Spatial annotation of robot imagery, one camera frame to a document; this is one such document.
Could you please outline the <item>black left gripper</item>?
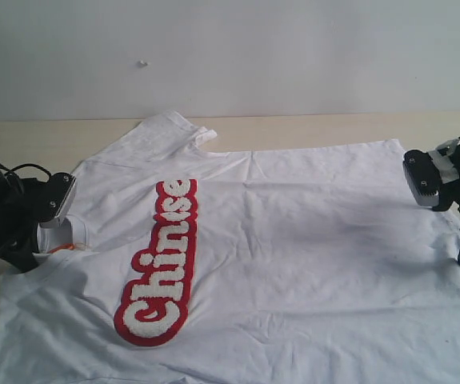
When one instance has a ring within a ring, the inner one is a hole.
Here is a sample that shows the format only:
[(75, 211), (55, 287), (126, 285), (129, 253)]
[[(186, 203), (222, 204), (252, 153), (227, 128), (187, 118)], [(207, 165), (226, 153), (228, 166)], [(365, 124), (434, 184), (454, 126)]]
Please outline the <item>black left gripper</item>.
[(21, 273), (38, 267), (33, 253), (38, 222), (33, 210), (45, 183), (37, 178), (23, 178), (17, 183), (23, 187), (20, 194), (0, 178), (0, 259)]

